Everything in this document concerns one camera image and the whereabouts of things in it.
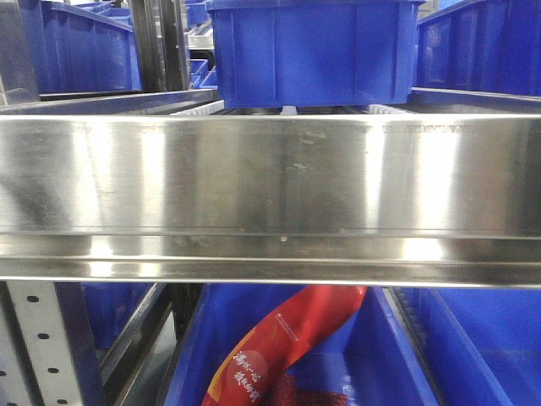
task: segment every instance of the metal rail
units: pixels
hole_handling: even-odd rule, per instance
[[[0,278],[539,287],[540,125],[6,117]]]

